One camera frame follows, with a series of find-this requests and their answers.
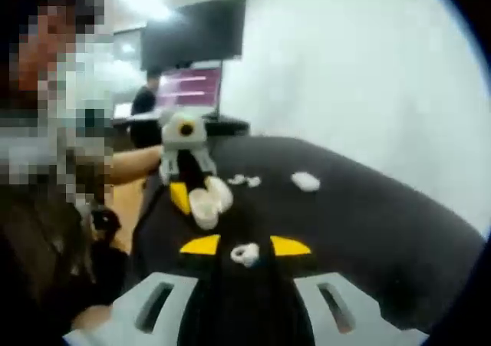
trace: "television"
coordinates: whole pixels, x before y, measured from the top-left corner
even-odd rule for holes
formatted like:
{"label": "television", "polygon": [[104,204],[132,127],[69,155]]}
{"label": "television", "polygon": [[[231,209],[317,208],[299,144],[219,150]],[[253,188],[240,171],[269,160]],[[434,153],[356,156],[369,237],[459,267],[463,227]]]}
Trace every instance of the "television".
{"label": "television", "polygon": [[242,55],[246,0],[214,0],[183,6],[141,31],[141,68],[166,71],[197,61]]}

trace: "yellow robot part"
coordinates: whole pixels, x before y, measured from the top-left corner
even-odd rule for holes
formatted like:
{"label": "yellow robot part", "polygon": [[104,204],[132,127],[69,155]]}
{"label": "yellow robot part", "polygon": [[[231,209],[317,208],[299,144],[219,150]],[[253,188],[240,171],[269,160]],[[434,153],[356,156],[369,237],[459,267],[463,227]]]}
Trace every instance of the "yellow robot part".
{"label": "yellow robot part", "polygon": [[220,235],[211,235],[189,241],[180,250],[181,253],[197,255],[215,255]]}
{"label": "yellow robot part", "polygon": [[185,183],[170,183],[170,200],[180,209],[181,212],[188,215],[191,213],[189,197]]}
{"label": "yellow robot part", "polygon": [[271,242],[273,244],[273,249],[275,250],[275,256],[304,255],[311,253],[308,246],[296,240],[286,239],[280,236],[271,236]]}

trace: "ceiling light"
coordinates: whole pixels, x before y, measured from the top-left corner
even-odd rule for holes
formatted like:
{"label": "ceiling light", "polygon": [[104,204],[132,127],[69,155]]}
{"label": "ceiling light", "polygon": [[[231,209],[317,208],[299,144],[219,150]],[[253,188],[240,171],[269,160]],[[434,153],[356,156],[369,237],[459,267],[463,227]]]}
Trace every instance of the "ceiling light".
{"label": "ceiling light", "polygon": [[130,10],[146,19],[165,20],[172,11],[164,5],[163,0],[121,0]]}
{"label": "ceiling light", "polygon": [[133,46],[131,44],[128,44],[128,43],[121,45],[121,50],[123,51],[123,53],[134,53],[135,52],[135,48],[133,48]]}

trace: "person in background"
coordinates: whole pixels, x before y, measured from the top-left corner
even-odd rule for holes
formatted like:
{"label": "person in background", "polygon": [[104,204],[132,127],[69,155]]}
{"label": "person in background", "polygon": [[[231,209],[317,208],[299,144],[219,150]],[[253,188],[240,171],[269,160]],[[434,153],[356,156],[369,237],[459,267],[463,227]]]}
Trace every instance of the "person in background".
{"label": "person in background", "polygon": [[[147,84],[142,86],[131,105],[131,115],[151,112],[156,105],[162,71],[151,68],[147,72]],[[139,121],[130,126],[130,138],[136,148],[151,147],[161,143],[160,130],[154,121]]]}
{"label": "person in background", "polygon": [[63,78],[58,64],[94,32],[104,7],[94,0],[1,1],[8,2],[0,67],[3,337],[56,344],[73,325],[107,316],[110,308],[94,305],[110,305],[122,285],[104,283],[98,273],[113,269],[92,256],[96,190],[145,177],[158,167],[162,147],[96,156],[80,147],[91,140],[78,143],[84,136],[47,116],[64,102],[49,96]]}

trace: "gray plastic piece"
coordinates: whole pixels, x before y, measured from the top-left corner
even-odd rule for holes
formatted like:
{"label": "gray plastic piece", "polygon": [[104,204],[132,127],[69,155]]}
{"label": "gray plastic piece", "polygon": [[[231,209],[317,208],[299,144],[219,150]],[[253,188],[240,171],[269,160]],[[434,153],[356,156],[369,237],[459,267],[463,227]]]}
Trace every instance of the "gray plastic piece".
{"label": "gray plastic piece", "polygon": [[[297,278],[294,282],[307,309],[316,345],[409,346],[419,345],[427,337],[415,329],[401,331],[385,321],[379,304],[338,273]],[[338,330],[320,288],[332,295],[352,325],[352,331],[343,334]]]}
{"label": "gray plastic piece", "polygon": [[[109,321],[90,331],[72,331],[65,339],[77,346],[177,346],[184,311],[197,282],[196,278],[153,273],[114,302]],[[378,303],[337,273],[297,278],[294,283],[307,309],[317,346],[413,346],[427,337],[414,329],[401,331],[385,321]],[[145,333],[137,325],[162,284],[172,291],[153,331]],[[351,331],[342,334],[338,330],[319,288],[329,290],[341,312],[348,315]]]}
{"label": "gray plastic piece", "polygon": [[[64,336],[70,344],[80,346],[176,346],[186,305],[198,280],[153,273],[113,303],[109,321],[90,331],[76,330]],[[172,288],[160,311],[152,333],[138,329],[155,300],[156,290],[164,284]]]}

